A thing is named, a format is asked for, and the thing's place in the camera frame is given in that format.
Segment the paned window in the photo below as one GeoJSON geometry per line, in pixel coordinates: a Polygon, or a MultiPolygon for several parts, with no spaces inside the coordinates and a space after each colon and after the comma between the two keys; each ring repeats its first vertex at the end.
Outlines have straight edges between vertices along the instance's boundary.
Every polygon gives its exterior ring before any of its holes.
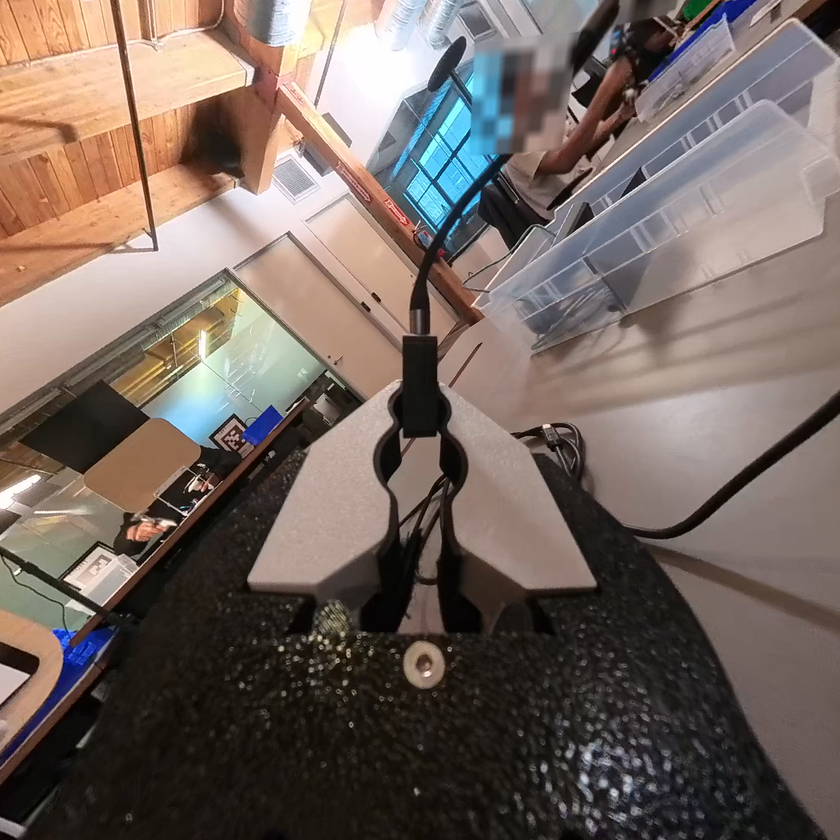
{"type": "Polygon", "coordinates": [[[494,160],[470,144],[472,61],[435,91],[401,100],[367,169],[412,225],[434,235],[472,182],[494,160]]]}

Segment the beige door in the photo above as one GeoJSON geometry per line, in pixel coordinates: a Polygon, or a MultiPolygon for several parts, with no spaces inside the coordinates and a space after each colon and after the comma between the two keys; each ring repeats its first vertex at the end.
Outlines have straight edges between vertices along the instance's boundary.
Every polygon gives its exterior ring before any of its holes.
{"type": "Polygon", "coordinates": [[[291,234],[233,269],[247,293],[289,329],[357,396],[367,399],[402,376],[391,331],[368,312],[291,234]]]}
{"type": "Polygon", "coordinates": [[[415,268],[349,193],[311,216],[310,231],[364,289],[364,302],[398,339],[408,331],[415,268]]]}

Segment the clear plastic bin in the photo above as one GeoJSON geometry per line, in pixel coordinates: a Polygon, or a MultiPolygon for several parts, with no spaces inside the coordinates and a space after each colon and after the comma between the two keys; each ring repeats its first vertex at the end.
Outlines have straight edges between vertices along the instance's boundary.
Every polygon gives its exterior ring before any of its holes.
{"type": "Polygon", "coordinates": [[[490,293],[531,354],[603,329],[818,236],[838,154],[777,104],[752,105],[490,293]]]}
{"type": "Polygon", "coordinates": [[[648,122],[631,121],[548,229],[560,230],[574,202],[588,203],[594,214],[605,211],[638,171],[652,177],[763,100],[838,151],[838,69],[837,52],[802,22],[787,19],[648,122]]]}

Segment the black wall monitor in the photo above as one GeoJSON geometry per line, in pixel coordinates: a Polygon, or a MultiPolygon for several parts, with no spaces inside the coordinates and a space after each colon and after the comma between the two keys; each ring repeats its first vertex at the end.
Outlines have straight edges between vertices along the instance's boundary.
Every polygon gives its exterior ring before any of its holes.
{"type": "Polygon", "coordinates": [[[21,438],[21,444],[84,474],[150,420],[110,384],[98,381],[21,438]]]}

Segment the silver ventilation duct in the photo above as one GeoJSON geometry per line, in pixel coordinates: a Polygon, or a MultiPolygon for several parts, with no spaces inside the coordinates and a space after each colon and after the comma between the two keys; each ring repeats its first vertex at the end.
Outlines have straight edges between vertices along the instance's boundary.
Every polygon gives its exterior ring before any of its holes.
{"type": "Polygon", "coordinates": [[[381,44],[391,51],[406,47],[426,1],[384,1],[374,21],[374,33],[381,44]]]}
{"type": "Polygon", "coordinates": [[[295,45],[304,35],[312,1],[234,1],[248,36],[269,47],[295,45]]]}

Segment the wooden post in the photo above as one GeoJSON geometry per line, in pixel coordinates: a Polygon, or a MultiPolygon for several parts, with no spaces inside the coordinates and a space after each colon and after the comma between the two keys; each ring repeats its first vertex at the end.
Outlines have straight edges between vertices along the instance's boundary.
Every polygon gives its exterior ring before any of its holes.
{"type": "Polygon", "coordinates": [[[276,105],[416,267],[422,265],[424,257],[433,258],[429,279],[457,315],[468,323],[481,320],[482,315],[474,305],[476,295],[466,289],[452,267],[438,257],[436,248],[424,248],[417,243],[414,223],[355,158],[350,147],[315,109],[297,83],[278,84],[276,105]]]}

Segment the fiducial marker sign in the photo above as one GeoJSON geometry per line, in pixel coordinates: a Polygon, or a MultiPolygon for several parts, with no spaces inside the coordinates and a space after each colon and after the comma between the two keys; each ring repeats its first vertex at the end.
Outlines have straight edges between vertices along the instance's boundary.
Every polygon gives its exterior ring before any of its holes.
{"type": "Polygon", "coordinates": [[[124,574],[119,556],[105,543],[97,542],[68,567],[60,579],[75,590],[84,592],[101,584],[118,584],[124,580],[124,574]]]}
{"type": "Polygon", "coordinates": [[[210,435],[212,444],[219,449],[238,454],[245,458],[255,448],[246,438],[247,426],[237,415],[231,414],[210,435]]]}

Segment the wall vent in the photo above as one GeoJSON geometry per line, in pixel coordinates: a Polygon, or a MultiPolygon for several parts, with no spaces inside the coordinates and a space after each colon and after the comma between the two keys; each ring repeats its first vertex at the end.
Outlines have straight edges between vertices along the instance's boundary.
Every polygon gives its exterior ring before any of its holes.
{"type": "Polygon", "coordinates": [[[305,201],[321,188],[320,178],[295,152],[276,158],[271,183],[291,204],[305,201]]]}

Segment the black metal rod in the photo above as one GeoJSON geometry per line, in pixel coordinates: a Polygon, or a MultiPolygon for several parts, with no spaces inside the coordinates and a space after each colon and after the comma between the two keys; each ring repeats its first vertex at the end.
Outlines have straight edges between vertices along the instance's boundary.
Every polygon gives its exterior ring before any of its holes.
{"type": "Polygon", "coordinates": [[[159,238],[156,229],[156,222],[154,219],[151,185],[148,167],[144,155],[144,146],[140,126],[140,115],[135,96],[133,76],[130,65],[130,49],[128,40],[126,39],[125,35],[121,3],[120,1],[109,1],[108,3],[110,6],[115,37],[117,39],[119,63],[122,73],[122,83],[128,107],[129,124],[132,130],[135,158],[140,173],[140,184],[143,194],[148,236],[150,237],[153,252],[158,252],[160,250],[159,238]]]}

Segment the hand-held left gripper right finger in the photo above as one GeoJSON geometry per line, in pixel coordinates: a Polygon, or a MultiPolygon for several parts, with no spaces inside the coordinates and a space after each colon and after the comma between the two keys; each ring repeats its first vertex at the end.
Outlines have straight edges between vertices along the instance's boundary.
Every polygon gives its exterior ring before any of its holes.
{"type": "Polygon", "coordinates": [[[441,505],[437,597],[448,634],[492,634],[505,612],[530,627],[537,602],[597,583],[527,447],[439,387],[441,505]]]}

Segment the black oval fixture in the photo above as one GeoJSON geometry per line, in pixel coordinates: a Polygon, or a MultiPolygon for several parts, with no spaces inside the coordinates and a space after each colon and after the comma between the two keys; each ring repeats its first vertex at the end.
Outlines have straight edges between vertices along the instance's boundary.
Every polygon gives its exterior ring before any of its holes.
{"type": "Polygon", "coordinates": [[[458,77],[457,69],[464,57],[467,48],[465,36],[459,36],[452,41],[445,52],[439,58],[436,67],[433,69],[428,81],[427,90],[436,92],[447,81],[453,81],[460,91],[465,90],[463,82],[458,77]]]}

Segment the small blue bin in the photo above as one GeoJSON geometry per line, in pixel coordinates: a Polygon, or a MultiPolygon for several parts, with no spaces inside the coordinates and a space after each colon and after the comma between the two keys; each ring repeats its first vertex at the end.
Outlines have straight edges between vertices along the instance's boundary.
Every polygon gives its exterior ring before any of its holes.
{"type": "Polygon", "coordinates": [[[267,409],[246,427],[242,438],[246,443],[256,447],[282,423],[283,419],[281,413],[273,405],[268,405],[267,409]]]}

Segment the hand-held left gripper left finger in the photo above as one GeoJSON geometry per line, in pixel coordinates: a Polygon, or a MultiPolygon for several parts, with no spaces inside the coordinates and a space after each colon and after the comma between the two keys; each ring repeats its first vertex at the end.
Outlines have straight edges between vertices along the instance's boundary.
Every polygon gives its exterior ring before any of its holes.
{"type": "Polygon", "coordinates": [[[401,399],[394,381],[310,447],[248,573],[252,592],[339,602],[365,632],[398,630],[413,588],[389,487],[401,399]]]}

